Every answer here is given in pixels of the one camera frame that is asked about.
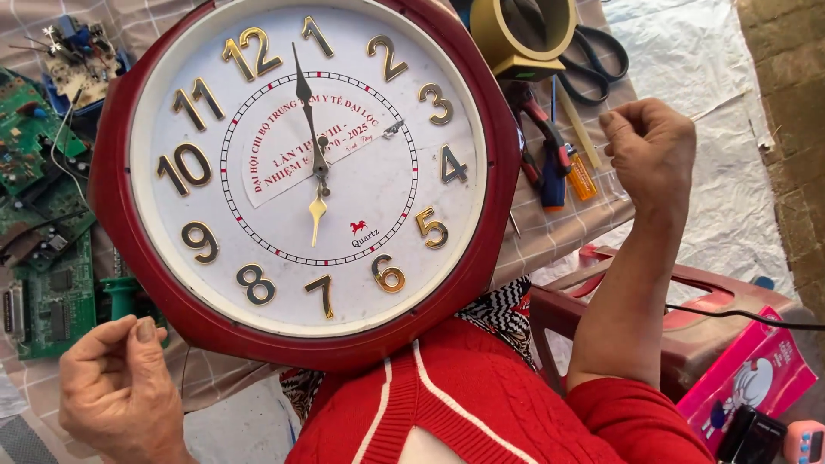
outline black device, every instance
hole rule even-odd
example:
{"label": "black device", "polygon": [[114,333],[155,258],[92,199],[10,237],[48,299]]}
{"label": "black device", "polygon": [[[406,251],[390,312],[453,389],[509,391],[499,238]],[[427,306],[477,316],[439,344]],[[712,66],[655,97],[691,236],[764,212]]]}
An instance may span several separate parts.
{"label": "black device", "polygon": [[782,449],[788,428],[751,406],[736,410],[716,458],[727,464],[771,464]]}

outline minute track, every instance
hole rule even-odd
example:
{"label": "minute track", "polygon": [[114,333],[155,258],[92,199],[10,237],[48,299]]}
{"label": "minute track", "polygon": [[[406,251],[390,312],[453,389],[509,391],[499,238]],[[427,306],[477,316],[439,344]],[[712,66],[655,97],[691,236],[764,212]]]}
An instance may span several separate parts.
{"label": "minute track", "polygon": [[[359,88],[361,91],[365,91],[370,94],[376,101],[380,102],[381,105],[389,111],[389,114],[393,116],[396,121],[403,121],[403,118],[398,113],[398,111],[389,103],[389,100],[381,95],[379,92],[375,91],[372,87],[366,85],[365,83],[346,76],[344,74],[339,73],[329,73],[326,71],[310,71],[304,72],[304,77],[307,79],[311,78],[321,78],[321,79],[333,79],[336,81],[340,81],[342,83],[348,83],[355,88]],[[351,254],[349,256],[344,257],[336,257],[336,258],[326,258],[326,259],[310,259],[297,256],[295,254],[289,253],[284,249],[276,247],[274,244],[270,244],[266,242],[241,216],[240,211],[234,205],[233,194],[229,187],[229,176],[227,175],[227,166],[229,165],[228,156],[229,156],[229,147],[231,146],[231,141],[238,127],[238,124],[242,122],[244,113],[247,112],[249,107],[251,107],[256,100],[264,96],[267,92],[271,91],[274,88],[278,88],[280,85],[292,83],[294,85],[295,80],[297,79],[297,75],[295,73],[283,76],[279,79],[273,80],[270,83],[263,85],[261,88],[257,89],[245,102],[242,106],[238,109],[238,112],[232,117],[232,120],[229,123],[229,126],[226,131],[226,136],[224,137],[223,147],[221,149],[221,157],[220,157],[220,178],[221,184],[224,190],[224,197],[229,205],[230,212],[232,213],[235,221],[241,226],[244,232],[250,236],[256,243],[258,243],[262,248],[266,251],[275,254],[279,258],[283,258],[287,261],[291,261],[294,263],[300,264],[307,264],[311,266],[334,266],[337,264],[344,264],[344,263],[351,263],[356,261],[357,259],[363,258],[369,254],[372,254],[374,251],[378,250],[384,244],[389,242],[389,239],[395,235],[398,230],[400,229],[401,225],[407,219],[407,216],[410,214],[413,208],[413,202],[415,199],[415,194],[417,191],[417,182],[418,182],[418,161],[417,161],[417,152],[415,149],[415,144],[413,143],[413,138],[409,132],[407,126],[401,125],[398,132],[403,133],[403,137],[407,142],[408,150],[410,153],[410,161],[411,161],[411,185],[410,185],[410,194],[407,199],[406,205],[403,208],[403,211],[399,215],[398,219],[396,220],[395,224],[386,234],[370,237],[369,240],[366,240],[358,249],[358,253]]]}

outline fingernail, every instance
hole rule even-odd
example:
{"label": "fingernail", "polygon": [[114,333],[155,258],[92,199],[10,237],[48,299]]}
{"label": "fingernail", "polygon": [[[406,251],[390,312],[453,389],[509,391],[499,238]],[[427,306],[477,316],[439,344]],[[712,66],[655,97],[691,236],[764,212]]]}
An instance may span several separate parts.
{"label": "fingernail", "polygon": [[607,113],[601,113],[599,115],[599,124],[600,125],[610,125],[613,121],[613,111],[608,111]]}
{"label": "fingernail", "polygon": [[141,343],[148,343],[154,340],[155,328],[154,321],[151,317],[141,319],[138,322],[138,341]]}

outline floor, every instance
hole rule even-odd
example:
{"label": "floor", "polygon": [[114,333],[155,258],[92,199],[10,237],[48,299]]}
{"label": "floor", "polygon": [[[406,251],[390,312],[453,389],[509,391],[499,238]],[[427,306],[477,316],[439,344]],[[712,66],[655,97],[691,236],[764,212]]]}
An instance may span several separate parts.
{"label": "floor", "polygon": [[762,159],[788,266],[802,302],[825,320],[825,2],[738,0],[738,9],[775,130]]}

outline white clock dial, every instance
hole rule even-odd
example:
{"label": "white clock dial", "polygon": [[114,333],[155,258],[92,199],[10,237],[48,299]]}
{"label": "white clock dial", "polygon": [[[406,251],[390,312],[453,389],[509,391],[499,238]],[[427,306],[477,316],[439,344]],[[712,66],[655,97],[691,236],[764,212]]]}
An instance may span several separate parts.
{"label": "white clock dial", "polygon": [[444,281],[478,225],[487,153],[458,70],[403,15],[235,0],[156,65],[130,176],[158,254],[204,303],[268,332],[332,337],[386,323]]}

